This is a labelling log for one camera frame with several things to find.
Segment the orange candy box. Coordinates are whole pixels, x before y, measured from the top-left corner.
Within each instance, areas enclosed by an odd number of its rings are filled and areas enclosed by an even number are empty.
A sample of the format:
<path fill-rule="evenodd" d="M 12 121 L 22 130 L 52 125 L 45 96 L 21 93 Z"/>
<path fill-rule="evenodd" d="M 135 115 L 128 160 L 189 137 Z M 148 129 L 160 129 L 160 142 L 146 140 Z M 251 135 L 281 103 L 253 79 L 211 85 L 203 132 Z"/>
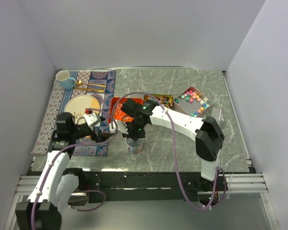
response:
<path fill-rule="evenodd" d="M 131 122 L 133 118 L 130 116 L 127 116 L 121 110 L 122 104 L 128 100 L 128 97 L 121 99 L 120 102 L 116 106 L 114 106 L 118 100 L 119 100 L 119 97 L 112 98 L 109 113 L 112 114 L 112 111 L 114 111 L 113 117 L 117 121 Z"/>

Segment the clear glass jar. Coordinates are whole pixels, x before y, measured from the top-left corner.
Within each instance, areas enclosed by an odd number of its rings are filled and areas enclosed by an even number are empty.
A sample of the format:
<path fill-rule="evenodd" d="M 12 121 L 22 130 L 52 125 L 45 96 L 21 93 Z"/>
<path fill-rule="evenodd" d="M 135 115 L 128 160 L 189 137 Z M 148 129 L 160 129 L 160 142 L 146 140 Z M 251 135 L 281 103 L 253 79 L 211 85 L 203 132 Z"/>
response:
<path fill-rule="evenodd" d="M 143 139 L 133 140 L 127 138 L 125 143 L 130 154 L 139 154 L 143 149 Z"/>

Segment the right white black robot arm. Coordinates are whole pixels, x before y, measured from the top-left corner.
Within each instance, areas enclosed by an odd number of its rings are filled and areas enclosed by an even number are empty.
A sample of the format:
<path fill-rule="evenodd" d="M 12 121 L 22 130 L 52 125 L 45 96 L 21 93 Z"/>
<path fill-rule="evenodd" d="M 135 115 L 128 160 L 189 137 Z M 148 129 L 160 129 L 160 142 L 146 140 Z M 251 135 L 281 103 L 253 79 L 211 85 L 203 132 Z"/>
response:
<path fill-rule="evenodd" d="M 127 99 L 121 107 L 132 121 L 126 122 L 126 138 L 133 140 L 145 138 L 144 127 L 147 124 L 166 127 L 179 132 L 195 142 L 195 152 L 201 158 L 201 187 L 211 191 L 217 186 L 216 169 L 219 165 L 219 152 L 223 147 L 225 136 L 218 122 L 211 116 L 206 118 L 185 115 L 157 102 L 147 100 L 144 104 Z"/>

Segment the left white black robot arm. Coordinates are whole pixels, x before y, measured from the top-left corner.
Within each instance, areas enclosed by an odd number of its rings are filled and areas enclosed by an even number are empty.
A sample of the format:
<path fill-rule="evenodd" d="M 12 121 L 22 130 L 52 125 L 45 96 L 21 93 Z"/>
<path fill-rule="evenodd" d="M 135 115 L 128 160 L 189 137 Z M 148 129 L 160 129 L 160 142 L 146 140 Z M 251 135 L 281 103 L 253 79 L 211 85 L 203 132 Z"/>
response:
<path fill-rule="evenodd" d="M 90 136 L 95 145 L 103 145 L 107 137 L 94 126 L 105 118 L 99 109 L 87 108 L 85 123 L 75 123 L 75 116 L 63 112 L 57 116 L 56 127 L 48 147 L 47 161 L 41 176 L 25 202 L 16 205 L 17 224 L 21 230 L 59 230 L 62 213 L 73 192 L 85 189 L 86 180 L 81 168 L 68 168 L 76 140 Z"/>

